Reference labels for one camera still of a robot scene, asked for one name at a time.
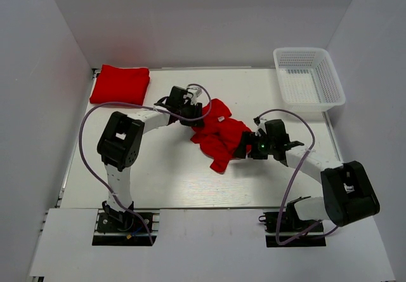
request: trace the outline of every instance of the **basket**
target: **basket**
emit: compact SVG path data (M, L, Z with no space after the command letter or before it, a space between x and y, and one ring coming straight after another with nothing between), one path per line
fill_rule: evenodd
M278 48L273 52L285 108L325 112L345 95L330 55L321 48Z

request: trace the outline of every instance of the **gray wall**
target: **gray wall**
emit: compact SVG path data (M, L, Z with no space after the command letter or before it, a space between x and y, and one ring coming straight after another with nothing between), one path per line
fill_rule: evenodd
M0 273L25 281L91 69L54 0L0 0Z
M406 281L406 0L353 0L327 49L347 98L329 113L341 152L365 165L376 224Z
M351 0L55 0L92 67L266 66L325 48Z

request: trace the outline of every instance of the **robotic arm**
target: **robotic arm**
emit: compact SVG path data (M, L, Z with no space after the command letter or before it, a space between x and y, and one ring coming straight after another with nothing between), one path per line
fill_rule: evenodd
M290 141L284 122L258 118L254 121L257 132L243 134L234 156L245 158L250 145L249 158L267 159L272 155L283 165L297 167L308 149L301 142ZM301 171L322 184L324 196L298 198L287 204L287 219L293 229L301 228L308 220L331 220L342 227L379 212L379 202L359 162L342 163L311 151Z
M202 90L196 87L187 89L174 86L168 97L160 99L155 105L160 110L175 113L184 118L193 119L201 117L202 104L197 97ZM130 169L138 157L142 135L154 128L167 126L178 119L170 114L159 111L139 111L135 114L125 115L114 112L101 135L97 145L97 152L101 155L106 171L109 186L123 206L134 209L130 194ZM203 120L180 121L186 126L203 126ZM108 194L107 201L102 203L105 213L114 219L116 225L127 230L133 223L132 214L115 202L112 193Z

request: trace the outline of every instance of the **cable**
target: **cable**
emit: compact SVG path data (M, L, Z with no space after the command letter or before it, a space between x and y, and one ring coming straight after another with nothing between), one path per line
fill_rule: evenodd
M120 201L120 200L118 199L118 197L115 195L115 192L113 191L113 189L111 188L111 186L109 186L109 185L106 183L106 181L104 181L99 175L97 175L97 173L90 167L88 161L87 161L86 158L84 157L84 152L83 152L83 129L84 129L84 125L86 124L86 120L88 120L88 117L90 116L90 114L91 114L92 112L94 112L96 109L98 109L98 108L100 108L100 107L103 107L103 106L106 106L106 105L125 106L125 107L133 107L133 108L136 108L136 109L148 109L148 110L150 110L150 111L159 111L159 112L163 112L164 114L169 114L169 115L171 115L171 116L174 116L174 117L176 117L176 118L178 118L178 119L180 119L180 120L184 120L184 121L197 121L197 120L203 119L203 118L205 118L205 117L210 113L210 111L211 111L211 97L210 97L210 94L209 94L209 92L208 92L203 86L201 86L200 84L192 83L192 84L189 84L188 87L189 87L189 86L197 86L197 87L200 87L200 88L205 92L205 94L207 95L207 97L208 97L208 99L209 99L209 109L208 109L207 113L205 113L205 114L204 114L203 116L201 116L201 117L188 119L188 118L179 116L179 115L177 115L177 114L174 114L174 113L172 113L172 112L165 111L165 110L163 110L163 109L156 109L156 108L149 107L149 106L136 105L136 104L130 104L130 103L125 103L125 102L105 102L105 103L102 103L102 104L98 104L98 105L96 105L95 107L92 107L92 108L84 115L83 120L82 120L82 123L81 123L81 127L79 128L79 153L80 153L80 155L81 155L81 159L82 159L82 161L83 161L83 164L84 164L85 167L88 169L88 171L90 172L90 174L92 174L99 182L101 182L101 183L107 188L107 190L111 193L112 197L114 198L115 202L116 202L124 211L128 211L129 213L131 213L132 215L135 215L136 217L138 217L138 218L141 220L143 226L144 226L145 229L147 230L148 237L149 237L149 239L150 239L151 245L154 244L154 241L152 240L150 229L148 228L148 225L144 222L144 219L142 218L142 216L139 215L138 213L136 213L135 211L128 209L127 207L125 207L125 206L121 203L121 201Z
M279 240L279 233L280 233L280 225L282 223L282 214L284 212L284 208L285 208L285 204L287 201L287 197L289 195L289 192L292 189L292 185L293 185L293 181L296 178L296 175L299 173L300 168L302 167L305 159L307 158L307 156L309 155L309 153L311 152L311 150L314 148L315 144L316 144L316 137L315 134L313 132L313 130L310 128L310 125L298 114L295 114L294 112L291 111L287 111L285 109L270 109L268 111L263 112L262 114L260 114L257 118L259 119L260 117L264 116L265 114L268 114L269 112L286 112L287 114L290 114L292 116L295 116L296 118L298 118L300 121L303 122L303 124L307 127L307 129L310 132L311 135L311 145L309 146L308 150L303 154L303 157L300 159L298 166L296 167L296 169L294 170L292 177L289 181L289 183L287 184L287 188L284 194L284 197L282 198L282 203L280 205L279 208L279 212L278 212L278 219L277 219L277 228L276 228L276 232L275 232L275 239L278 243L278 245L286 245L288 243L290 243L291 241L294 241L295 239L298 239L299 237L301 237L302 235L306 234L307 232L311 231L314 227L316 227L318 224L320 224L322 221L318 220L317 222L314 222L312 225L310 225L309 227L307 227L306 229L302 230L301 232L297 233L294 236L291 236L289 239L281 242ZM332 234L334 231L337 230L338 227L333 228L333 230L329 231L328 233L324 234L323 236L320 236L318 238L323 238L325 236L328 236L330 234Z

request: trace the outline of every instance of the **red cloth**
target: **red cloth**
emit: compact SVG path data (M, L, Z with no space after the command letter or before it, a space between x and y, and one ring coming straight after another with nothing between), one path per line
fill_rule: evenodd
M222 101L213 99L211 105L210 114L204 118L204 127L193 127L196 134L191 141L200 144L202 152L214 159L210 168L223 173L233 159L242 132L251 130L243 122L230 118L232 114ZM203 107L202 113L207 113L208 109L208 105Z
M103 65L101 69L90 103L120 101L142 105L150 82L147 68L122 69Z

